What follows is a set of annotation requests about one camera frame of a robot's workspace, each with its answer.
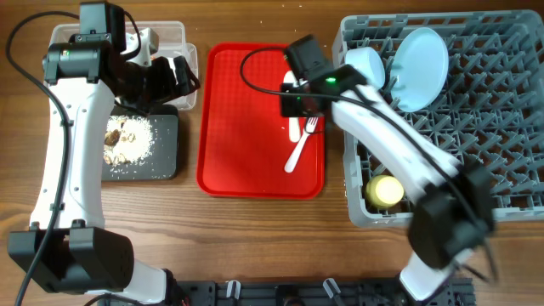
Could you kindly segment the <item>white plastic fork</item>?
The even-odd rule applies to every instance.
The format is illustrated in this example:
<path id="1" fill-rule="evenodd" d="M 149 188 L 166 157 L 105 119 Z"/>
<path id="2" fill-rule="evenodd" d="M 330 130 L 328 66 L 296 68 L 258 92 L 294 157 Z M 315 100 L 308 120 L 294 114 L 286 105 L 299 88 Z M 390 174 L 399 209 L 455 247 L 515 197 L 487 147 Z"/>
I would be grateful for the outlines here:
<path id="1" fill-rule="evenodd" d="M 311 133 L 313 133 L 317 127 L 317 123 L 319 121 L 318 117 L 310 117 L 305 125 L 302 132 L 302 136 L 300 140 L 297 142 L 297 145 L 295 146 L 293 152 L 291 153 L 290 157 L 288 158 L 286 165 L 284 166 L 284 171 L 286 173 L 292 173 L 298 163 L 298 160 L 302 154 L 303 147 L 308 140 L 308 137 Z"/>

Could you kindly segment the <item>white plastic spoon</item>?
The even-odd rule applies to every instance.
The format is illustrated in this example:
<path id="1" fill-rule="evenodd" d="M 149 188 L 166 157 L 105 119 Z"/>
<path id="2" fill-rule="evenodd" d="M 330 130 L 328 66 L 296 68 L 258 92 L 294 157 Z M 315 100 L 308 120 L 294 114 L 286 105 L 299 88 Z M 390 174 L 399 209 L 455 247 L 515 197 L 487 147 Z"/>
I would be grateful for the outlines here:
<path id="1" fill-rule="evenodd" d="M 298 81 L 292 71 L 288 71 L 284 75 L 283 82 L 290 83 L 291 85 L 294 85 L 295 87 L 298 86 Z M 290 141 L 293 143 L 297 143 L 301 138 L 301 131 L 299 126 L 299 120 L 296 117 L 288 118 L 288 131 L 289 131 Z"/>

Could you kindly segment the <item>rice and food scraps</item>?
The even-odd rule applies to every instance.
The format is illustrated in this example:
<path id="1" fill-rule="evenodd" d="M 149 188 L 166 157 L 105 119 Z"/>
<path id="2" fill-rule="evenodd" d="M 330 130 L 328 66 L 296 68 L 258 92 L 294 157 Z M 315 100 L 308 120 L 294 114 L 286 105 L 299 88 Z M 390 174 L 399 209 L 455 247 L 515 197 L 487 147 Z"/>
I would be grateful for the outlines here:
<path id="1" fill-rule="evenodd" d="M 142 116 L 111 116 L 107 122 L 103 158 L 117 167 L 137 164 L 152 155 L 154 144 L 150 120 Z"/>

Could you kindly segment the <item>light blue bowl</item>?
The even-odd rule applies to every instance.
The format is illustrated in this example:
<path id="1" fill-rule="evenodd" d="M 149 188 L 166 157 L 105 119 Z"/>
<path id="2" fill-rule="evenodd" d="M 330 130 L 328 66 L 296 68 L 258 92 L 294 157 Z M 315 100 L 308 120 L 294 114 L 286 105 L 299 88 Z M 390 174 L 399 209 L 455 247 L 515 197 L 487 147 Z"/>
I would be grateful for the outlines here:
<path id="1" fill-rule="evenodd" d="M 349 50 L 345 55 L 345 64 L 353 66 L 373 87 L 380 89 L 385 85 L 384 65 L 374 48 Z"/>

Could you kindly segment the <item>yellow plastic cup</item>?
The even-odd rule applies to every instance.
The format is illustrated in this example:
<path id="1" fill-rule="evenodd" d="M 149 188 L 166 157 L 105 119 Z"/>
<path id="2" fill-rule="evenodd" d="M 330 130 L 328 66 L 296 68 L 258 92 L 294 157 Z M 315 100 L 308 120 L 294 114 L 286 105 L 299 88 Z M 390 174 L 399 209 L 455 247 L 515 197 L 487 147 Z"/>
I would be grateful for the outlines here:
<path id="1" fill-rule="evenodd" d="M 388 175 L 378 175 L 365 187 L 365 198 L 378 209 L 389 209 L 399 203 L 405 190 L 400 181 Z"/>

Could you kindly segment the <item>light blue plate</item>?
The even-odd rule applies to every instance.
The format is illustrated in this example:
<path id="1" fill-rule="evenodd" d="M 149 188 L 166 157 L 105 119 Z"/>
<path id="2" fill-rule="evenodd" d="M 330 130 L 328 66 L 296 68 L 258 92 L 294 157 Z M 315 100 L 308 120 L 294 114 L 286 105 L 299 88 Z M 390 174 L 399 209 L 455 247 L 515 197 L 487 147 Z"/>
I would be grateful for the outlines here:
<path id="1" fill-rule="evenodd" d="M 448 49 L 443 38 L 428 27 L 411 32 L 397 49 L 392 69 L 393 99 L 404 112 L 415 112 L 439 96 L 449 70 Z"/>

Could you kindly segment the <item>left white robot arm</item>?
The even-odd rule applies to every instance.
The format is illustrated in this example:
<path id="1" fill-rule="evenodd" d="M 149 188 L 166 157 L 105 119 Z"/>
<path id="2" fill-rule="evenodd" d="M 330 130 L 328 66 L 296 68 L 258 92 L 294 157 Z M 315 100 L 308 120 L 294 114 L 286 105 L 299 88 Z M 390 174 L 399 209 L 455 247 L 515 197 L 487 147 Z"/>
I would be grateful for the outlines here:
<path id="1" fill-rule="evenodd" d="M 54 43 L 36 80 L 50 103 L 42 190 L 25 231 L 8 237 L 8 255 L 45 292 L 88 294 L 133 305 L 187 305 L 168 269 L 136 259 L 131 241 L 105 228 L 103 146 L 115 106 L 148 112 L 194 93 L 198 77 L 183 56 L 159 57 L 143 44 L 128 50 L 132 15 L 106 1 L 83 2 L 78 33 Z"/>

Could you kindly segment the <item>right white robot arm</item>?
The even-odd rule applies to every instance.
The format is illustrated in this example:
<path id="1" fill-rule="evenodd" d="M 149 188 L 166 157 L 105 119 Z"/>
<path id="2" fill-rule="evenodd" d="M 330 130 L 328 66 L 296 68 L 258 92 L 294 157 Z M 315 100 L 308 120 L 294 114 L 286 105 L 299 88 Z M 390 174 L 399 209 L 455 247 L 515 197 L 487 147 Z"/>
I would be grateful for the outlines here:
<path id="1" fill-rule="evenodd" d="M 488 248 L 495 200 L 490 172 L 459 161 L 398 115 L 354 67 L 336 68 L 312 35 L 283 49 L 296 85 L 282 89 L 283 116 L 320 116 L 355 136 L 402 184 L 414 205 L 408 227 L 413 253 L 399 274 L 412 301 L 426 302 L 477 247 Z"/>

